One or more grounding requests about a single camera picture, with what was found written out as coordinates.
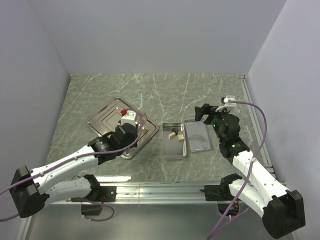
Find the rectangular metal pan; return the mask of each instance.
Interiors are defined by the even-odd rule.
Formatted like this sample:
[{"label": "rectangular metal pan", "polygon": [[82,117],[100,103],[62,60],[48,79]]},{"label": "rectangular metal pan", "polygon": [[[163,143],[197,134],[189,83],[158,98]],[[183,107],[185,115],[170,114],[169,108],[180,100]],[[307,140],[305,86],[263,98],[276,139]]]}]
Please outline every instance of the rectangular metal pan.
[{"label": "rectangular metal pan", "polygon": [[[169,139],[173,128],[178,128],[178,135],[183,135],[184,140],[179,141],[178,136]],[[185,159],[187,156],[186,132],[182,122],[162,124],[162,155],[165,160]]]}]

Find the black clamp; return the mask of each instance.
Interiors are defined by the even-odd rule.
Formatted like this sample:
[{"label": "black clamp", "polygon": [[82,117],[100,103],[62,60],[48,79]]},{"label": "black clamp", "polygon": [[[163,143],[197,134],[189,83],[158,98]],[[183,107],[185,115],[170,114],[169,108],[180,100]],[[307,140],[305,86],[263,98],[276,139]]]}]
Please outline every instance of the black clamp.
[{"label": "black clamp", "polygon": [[235,180],[242,179],[236,173],[221,178],[220,185],[205,185],[200,192],[205,194],[206,201],[231,201],[234,196],[231,195],[229,185]]},{"label": "black clamp", "polygon": [[205,103],[202,107],[195,106],[194,111],[195,111],[195,117],[194,120],[196,122],[200,121],[204,115],[208,115],[206,120],[204,120],[204,124],[210,125],[214,114],[216,113],[216,110],[218,109],[218,106],[211,106],[208,103]]},{"label": "black clamp", "polygon": [[[30,177],[28,168],[20,167],[15,171],[11,185]],[[40,194],[38,187],[31,179],[9,190],[20,218],[30,217],[45,207],[45,201],[50,196],[46,193]]]},{"label": "black clamp", "polygon": [[272,196],[263,212],[263,225],[275,239],[306,225],[304,199],[297,190],[287,190],[280,197]]},{"label": "black clamp", "polygon": [[[120,125],[116,131],[110,131],[103,136],[98,136],[88,143],[88,147],[91,147],[95,152],[109,152],[114,150],[122,149],[130,144],[138,137],[137,127],[125,123]],[[117,156],[123,154],[124,151],[119,151],[110,154],[95,155],[98,158],[98,165],[103,164],[107,161],[115,159]]]},{"label": "black clamp", "polygon": [[[83,176],[88,180],[91,187],[91,192],[84,198],[92,202],[114,202],[116,201],[117,187],[116,186],[100,186],[96,177],[92,174]],[[71,202],[83,202],[83,198],[71,198]],[[102,211],[101,205],[81,205],[81,214],[84,216],[99,216]]]}]

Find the cable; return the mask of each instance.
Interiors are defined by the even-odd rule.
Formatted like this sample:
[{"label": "cable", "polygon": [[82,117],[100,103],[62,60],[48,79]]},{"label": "cable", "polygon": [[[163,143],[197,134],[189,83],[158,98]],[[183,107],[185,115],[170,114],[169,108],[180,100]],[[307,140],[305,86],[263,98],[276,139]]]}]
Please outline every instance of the cable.
[{"label": "cable", "polygon": [[[121,149],[113,150],[113,151],[97,151],[97,152],[84,153],[84,154],[81,154],[81,155],[76,156],[76,158],[79,159],[79,158],[83,158],[83,157],[87,157],[87,156],[92,156],[92,155],[98,156],[98,155],[115,154],[115,153],[123,152],[123,151],[131,148],[133,145],[135,145],[135,144],[139,141],[140,136],[142,135],[143,126],[144,126],[144,121],[143,121],[143,118],[142,118],[141,114],[140,114],[137,110],[135,110],[135,109],[133,109],[133,108],[127,108],[126,110],[127,110],[127,111],[128,111],[128,110],[131,110],[131,111],[135,112],[135,113],[138,115],[139,120],[140,120],[140,122],[141,122],[138,136],[137,136],[137,138],[136,138],[131,144],[129,144],[128,146],[125,146],[125,147],[123,147],[123,148],[121,148]],[[33,176],[27,177],[27,178],[25,178],[25,179],[23,179],[23,180],[21,180],[21,181],[18,181],[18,182],[16,182],[16,183],[10,185],[9,187],[7,187],[5,190],[1,191],[1,192],[0,192],[0,196],[1,196],[2,194],[4,194],[6,191],[9,191],[10,189],[13,189],[13,188],[16,187],[16,186],[19,186],[19,185],[21,185],[21,184],[23,184],[23,183],[25,183],[25,182],[28,182],[28,181],[33,180],[33,179],[35,179],[35,178],[38,178],[38,177],[40,177],[41,175],[46,174],[46,173],[48,173],[48,172],[50,172],[50,171],[52,171],[52,170],[55,170],[55,169],[57,169],[57,168],[65,165],[65,164],[67,164],[67,163],[69,163],[69,162],[71,162],[71,161],[73,161],[73,160],[75,160],[74,156],[73,156],[73,157],[70,157],[70,158],[68,158],[68,159],[66,159],[66,160],[64,160],[64,161],[62,161],[62,162],[60,162],[59,164],[57,164],[57,165],[55,165],[55,166],[53,166],[53,167],[48,168],[47,170],[43,171],[43,173],[38,173],[38,174],[35,174],[35,175],[33,175]],[[11,219],[16,218],[17,216],[18,216],[18,214],[12,215],[12,216],[7,217],[7,218],[0,218],[0,222],[9,221],[9,220],[11,220]]]},{"label": "cable", "polygon": [[71,180],[73,180],[75,177],[77,177],[78,179],[80,179],[80,178],[81,178],[80,176],[75,175],[75,176],[73,176],[73,177],[71,178]]},{"label": "cable", "polygon": [[233,216],[230,221],[226,222],[223,226],[219,227],[219,228],[215,231],[214,235],[216,235],[218,232],[220,232],[222,229],[224,229],[226,226],[228,226],[228,225],[229,225],[230,223],[232,223],[233,221],[235,221],[235,220],[237,220],[238,218],[240,218],[242,215],[244,215],[244,214],[245,214],[246,212],[248,212],[249,210],[250,210],[250,207],[247,207],[245,210],[243,210],[243,212],[239,213],[239,214],[236,215],[236,216]]},{"label": "cable", "polygon": [[107,218],[104,218],[104,219],[93,219],[93,218],[90,218],[88,216],[84,216],[84,218],[88,219],[89,221],[92,221],[92,222],[104,222],[104,221],[107,221],[107,220],[111,219],[115,215],[115,209],[112,206],[108,205],[108,204],[95,202],[95,201],[89,201],[89,200],[86,200],[86,199],[83,199],[83,201],[87,202],[87,203],[94,204],[94,205],[100,205],[102,207],[109,208],[112,211],[112,214],[110,216],[108,216]]},{"label": "cable", "polygon": [[[255,108],[257,108],[261,114],[262,114],[262,117],[263,117],[263,121],[264,121],[264,133],[263,133],[263,138],[262,138],[262,141],[261,141],[261,144],[258,148],[258,150],[253,154],[252,158],[255,158],[260,150],[262,149],[265,141],[266,141],[266,137],[267,137],[267,119],[266,119],[266,115],[264,113],[264,111],[262,111],[262,109],[260,107],[258,107],[257,105],[253,104],[253,103],[250,103],[250,102],[244,102],[244,101],[229,101],[229,103],[235,103],[235,104],[244,104],[244,105],[250,105],[250,106],[253,106]],[[228,205],[228,207],[226,208],[226,210],[224,211],[223,215],[220,217],[219,221],[216,223],[216,225],[214,226],[214,228],[212,229],[212,231],[210,232],[209,236],[206,238],[207,240],[211,239],[214,235],[217,234],[218,231],[222,230],[223,228],[225,228],[226,225],[230,224],[231,222],[233,222],[234,220],[237,219],[237,216],[232,218],[230,221],[228,221],[225,225],[223,225],[221,228],[218,229],[219,225],[221,224],[221,222],[223,221],[223,219],[225,218],[225,216],[227,215],[227,213],[229,212],[230,208],[235,204],[236,200],[238,199],[238,197],[240,196],[240,194],[242,193],[242,191],[245,189],[247,183],[249,182],[249,178],[250,178],[250,175],[251,175],[251,172],[252,172],[252,168],[253,168],[253,165],[254,165],[254,162],[252,161],[250,163],[250,166],[249,166],[249,169],[248,169],[248,174],[246,176],[246,179],[243,183],[243,185],[241,186],[240,190],[237,192],[237,194],[234,196],[233,200],[231,201],[231,203]]]}]

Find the silver tray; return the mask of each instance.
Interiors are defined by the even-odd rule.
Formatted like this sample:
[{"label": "silver tray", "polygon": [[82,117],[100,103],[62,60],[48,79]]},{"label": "silver tray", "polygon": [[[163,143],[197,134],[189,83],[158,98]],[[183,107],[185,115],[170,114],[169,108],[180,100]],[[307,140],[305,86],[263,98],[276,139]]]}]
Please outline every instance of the silver tray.
[{"label": "silver tray", "polygon": [[[116,97],[89,119],[89,128],[99,137],[111,131],[115,131],[115,126],[122,116],[121,110],[127,108],[132,108],[141,113],[130,103],[120,97]],[[137,143],[137,147],[128,149],[121,155],[121,157],[123,159],[132,159],[158,131],[159,126],[150,118],[147,118],[142,135]]]},{"label": "silver tray", "polygon": [[185,120],[184,127],[191,152],[200,153],[212,150],[208,128],[203,121]]},{"label": "silver tray", "polygon": [[[178,136],[169,139],[168,135],[172,133],[172,128],[178,128],[178,135],[184,136],[183,141],[179,141]],[[185,159],[187,156],[187,144],[185,126],[182,122],[163,123],[162,124],[162,155],[165,160]]]}]

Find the white bracket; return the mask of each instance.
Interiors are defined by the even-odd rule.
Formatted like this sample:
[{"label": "white bracket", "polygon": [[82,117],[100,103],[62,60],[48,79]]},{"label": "white bracket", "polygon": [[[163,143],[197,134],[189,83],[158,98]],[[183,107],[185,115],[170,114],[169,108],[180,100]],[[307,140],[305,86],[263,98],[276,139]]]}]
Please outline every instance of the white bracket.
[{"label": "white bracket", "polygon": [[229,102],[229,101],[235,101],[236,97],[232,96],[232,95],[227,95],[224,99],[223,99],[223,106],[218,107],[215,111],[218,112],[221,109],[233,109],[237,106],[236,103],[234,102]]},{"label": "white bracket", "polygon": [[131,124],[133,126],[137,125],[137,114],[135,111],[128,110],[125,115],[121,117],[121,125]]}]

